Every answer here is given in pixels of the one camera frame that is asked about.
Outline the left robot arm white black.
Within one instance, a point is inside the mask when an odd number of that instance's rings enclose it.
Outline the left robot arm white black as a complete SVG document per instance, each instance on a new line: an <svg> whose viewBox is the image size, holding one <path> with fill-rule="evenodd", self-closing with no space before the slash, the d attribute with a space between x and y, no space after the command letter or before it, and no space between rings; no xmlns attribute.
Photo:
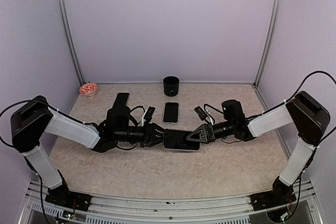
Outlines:
<svg viewBox="0 0 336 224"><path fill-rule="evenodd" d="M74 119L53 108L41 95L26 101L11 116L14 149L22 153L60 204L69 205L74 195L40 144L44 133L71 140L97 153L114 149L120 142L152 147L170 137L168 130L149 120L140 125L131 115L128 98L128 93L118 93L106 119L100 124Z"/></svg>

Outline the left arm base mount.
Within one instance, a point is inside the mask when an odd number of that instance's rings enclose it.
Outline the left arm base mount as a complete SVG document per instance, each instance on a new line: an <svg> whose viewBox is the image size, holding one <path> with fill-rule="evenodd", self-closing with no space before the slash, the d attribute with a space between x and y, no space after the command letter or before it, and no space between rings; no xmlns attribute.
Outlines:
<svg viewBox="0 0 336 224"><path fill-rule="evenodd" d="M89 194L78 193L74 191L58 191L52 193L49 191L45 201L57 206L80 210L87 212L91 203L92 196Z"/></svg>

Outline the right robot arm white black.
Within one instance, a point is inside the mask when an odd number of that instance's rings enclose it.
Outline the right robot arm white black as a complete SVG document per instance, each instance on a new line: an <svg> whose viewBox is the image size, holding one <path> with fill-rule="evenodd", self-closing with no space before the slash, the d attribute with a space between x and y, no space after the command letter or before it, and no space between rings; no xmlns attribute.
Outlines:
<svg viewBox="0 0 336 224"><path fill-rule="evenodd" d="M278 131L280 135L292 131L291 136L297 141L268 194L273 205L281 204L288 198L289 188L309 167L320 143L328 136L329 111L305 91L255 116L246 117L237 100L224 101L222 110L224 121L200 125L186 137L187 141L208 144L233 136L249 142L271 131Z"/></svg>

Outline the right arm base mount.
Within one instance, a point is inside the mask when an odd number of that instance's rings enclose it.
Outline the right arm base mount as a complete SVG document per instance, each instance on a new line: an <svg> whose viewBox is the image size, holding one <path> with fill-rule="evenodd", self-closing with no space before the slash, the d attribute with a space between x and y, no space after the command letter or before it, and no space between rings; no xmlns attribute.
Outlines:
<svg viewBox="0 0 336 224"><path fill-rule="evenodd" d="M254 211L278 207L296 201L294 193L286 195L276 195L273 191L265 191L250 195L251 204Z"/></svg>

